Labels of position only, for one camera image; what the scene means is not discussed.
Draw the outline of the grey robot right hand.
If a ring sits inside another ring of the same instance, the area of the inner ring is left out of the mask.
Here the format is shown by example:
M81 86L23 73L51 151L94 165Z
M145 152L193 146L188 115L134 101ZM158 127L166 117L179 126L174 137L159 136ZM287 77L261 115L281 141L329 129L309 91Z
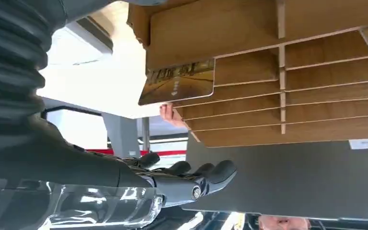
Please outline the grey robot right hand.
M213 194L236 174L231 161L189 170L182 161L150 171L138 160L85 151L43 119L0 121L0 230L142 228L163 208Z

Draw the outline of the person's left hand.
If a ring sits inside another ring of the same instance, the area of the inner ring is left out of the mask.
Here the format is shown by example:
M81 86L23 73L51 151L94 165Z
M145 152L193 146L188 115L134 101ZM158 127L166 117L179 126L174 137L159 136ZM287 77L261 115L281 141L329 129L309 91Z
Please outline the person's left hand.
M174 110L172 103L162 104L159 107L159 112L160 112L161 118L165 122L173 125L174 127L185 128L189 130L188 125L184 122L184 120L178 114L178 112Z

